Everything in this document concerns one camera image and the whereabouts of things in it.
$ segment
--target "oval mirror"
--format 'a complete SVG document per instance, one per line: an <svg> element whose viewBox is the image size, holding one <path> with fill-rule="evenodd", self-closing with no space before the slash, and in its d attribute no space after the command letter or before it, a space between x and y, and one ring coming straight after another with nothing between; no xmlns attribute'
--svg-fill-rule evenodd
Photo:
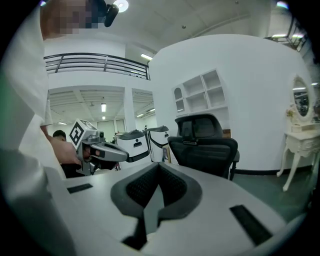
<svg viewBox="0 0 320 256"><path fill-rule="evenodd" d="M296 109L302 117L305 117L309 111L309 97L307 85L302 79L297 78L293 84L293 97Z"/></svg>

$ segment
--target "black rubber pad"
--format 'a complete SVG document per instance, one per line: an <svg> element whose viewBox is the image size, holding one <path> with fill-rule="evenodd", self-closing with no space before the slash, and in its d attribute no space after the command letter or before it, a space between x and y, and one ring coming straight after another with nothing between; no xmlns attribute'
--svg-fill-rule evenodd
<svg viewBox="0 0 320 256"><path fill-rule="evenodd" d="M244 205L236 205L231 207L230 211L256 246L262 244L272 237L272 234L251 214L251 212Z"/></svg>
<svg viewBox="0 0 320 256"><path fill-rule="evenodd" d="M67 190L69 191L70 194L72 194L72 193L76 193L76 192L79 192L79 191L82 191L82 190L90 189L92 187L93 186L91 184L86 183L86 184L82 184L82 185L79 185L79 186L68 187Z"/></svg>

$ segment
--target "hand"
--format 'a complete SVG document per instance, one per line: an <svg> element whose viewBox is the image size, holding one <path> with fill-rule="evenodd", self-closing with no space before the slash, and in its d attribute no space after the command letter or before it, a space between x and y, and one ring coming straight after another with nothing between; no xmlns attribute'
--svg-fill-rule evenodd
<svg viewBox="0 0 320 256"><path fill-rule="evenodd" d="M95 154L97 156L100 156L100 151L99 150L96 150L95 151ZM86 146L84 149L83 149L83 153L82 153L82 156L84 159L88 159L90 157L91 153L90 153L90 146Z"/></svg>
<svg viewBox="0 0 320 256"><path fill-rule="evenodd" d="M77 158L76 149L74 148L72 143L61 141L51 136L47 136L47 139L51 143L54 150L54 154L60 164L81 165L81 161Z"/></svg>

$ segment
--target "gray floor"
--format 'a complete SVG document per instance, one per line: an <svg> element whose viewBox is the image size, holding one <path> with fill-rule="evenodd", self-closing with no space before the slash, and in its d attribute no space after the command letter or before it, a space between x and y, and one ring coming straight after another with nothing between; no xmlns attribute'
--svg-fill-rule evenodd
<svg viewBox="0 0 320 256"><path fill-rule="evenodd" d="M235 174L233 182L265 202L289 222L306 211L317 177L316 172L298 172L286 192L283 192L282 188L288 179L288 174L280 177Z"/></svg>

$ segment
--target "white cloth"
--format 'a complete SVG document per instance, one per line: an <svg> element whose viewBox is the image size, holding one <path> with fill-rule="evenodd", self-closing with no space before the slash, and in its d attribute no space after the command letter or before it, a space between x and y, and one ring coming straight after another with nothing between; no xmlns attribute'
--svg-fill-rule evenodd
<svg viewBox="0 0 320 256"><path fill-rule="evenodd" d="M65 178L51 144L40 128L52 124L48 98L49 79L44 54L40 8L36 8L16 32L1 68L6 82L34 112L19 151L38 159L45 167L55 168L61 177Z"/></svg>

